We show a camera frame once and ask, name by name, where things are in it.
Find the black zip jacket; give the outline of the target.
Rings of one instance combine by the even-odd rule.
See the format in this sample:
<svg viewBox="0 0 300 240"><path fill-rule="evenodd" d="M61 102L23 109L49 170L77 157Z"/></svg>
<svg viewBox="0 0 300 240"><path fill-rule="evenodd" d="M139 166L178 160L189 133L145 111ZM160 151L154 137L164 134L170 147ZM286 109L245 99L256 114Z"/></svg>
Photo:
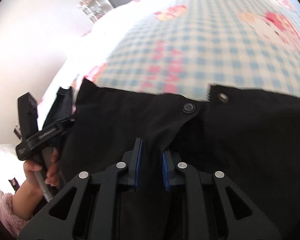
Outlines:
<svg viewBox="0 0 300 240"><path fill-rule="evenodd" d="M168 150L198 171L222 171L277 226L300 239L300 98L214 85L207 101L100 88L84 81L60 178L97 173L144 142L140 186L121 195L119 239L183 239L185 189L167 191Z"/></svg>

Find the checkered cartoon bed quilt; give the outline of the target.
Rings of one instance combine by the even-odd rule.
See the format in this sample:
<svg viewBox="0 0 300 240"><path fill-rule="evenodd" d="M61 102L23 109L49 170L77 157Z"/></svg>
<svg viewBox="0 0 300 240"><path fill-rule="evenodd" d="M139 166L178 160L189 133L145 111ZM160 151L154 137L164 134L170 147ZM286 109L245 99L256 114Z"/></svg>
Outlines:
<svg viewBox="0 0 300 240"><path fill-rule="evenodd" d="M298 0L133 0L100 18L49 85L101 87L204 100L211 84L300 97Z"/></svg>

